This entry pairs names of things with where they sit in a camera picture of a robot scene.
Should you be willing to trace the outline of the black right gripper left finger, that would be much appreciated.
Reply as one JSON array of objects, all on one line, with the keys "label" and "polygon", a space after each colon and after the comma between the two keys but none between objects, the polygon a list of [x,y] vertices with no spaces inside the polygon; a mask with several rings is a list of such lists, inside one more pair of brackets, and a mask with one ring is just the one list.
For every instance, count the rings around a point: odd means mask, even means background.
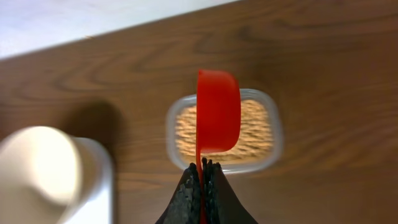
[{"label": "black right gripper left finger", "polygon": [[199,224],[201,187],[194,163],[184,170],[167,208],[155,224]]}]

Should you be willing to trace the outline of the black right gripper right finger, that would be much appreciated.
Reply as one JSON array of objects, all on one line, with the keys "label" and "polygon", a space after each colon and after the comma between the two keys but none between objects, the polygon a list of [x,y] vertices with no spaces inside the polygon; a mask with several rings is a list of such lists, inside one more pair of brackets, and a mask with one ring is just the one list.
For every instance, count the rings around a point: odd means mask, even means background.
[{"label": "black right gripper right finger", "polygon": [[258,224],[243,207],[223,173],[220,163],[202,159],[204,206],[209,224]]}]

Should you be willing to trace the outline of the red measuring scoop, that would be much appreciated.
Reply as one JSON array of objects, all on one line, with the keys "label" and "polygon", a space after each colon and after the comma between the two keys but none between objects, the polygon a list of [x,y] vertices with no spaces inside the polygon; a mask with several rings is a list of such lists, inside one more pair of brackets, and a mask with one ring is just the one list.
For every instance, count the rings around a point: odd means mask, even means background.
[{"label": "red measuring scoop", "polygon": [[228,72],[200,70],[197,80],[196,163],[201,185],[201,219],[206,222],[202,154],[230,150],[239,137],[239,85]]}]

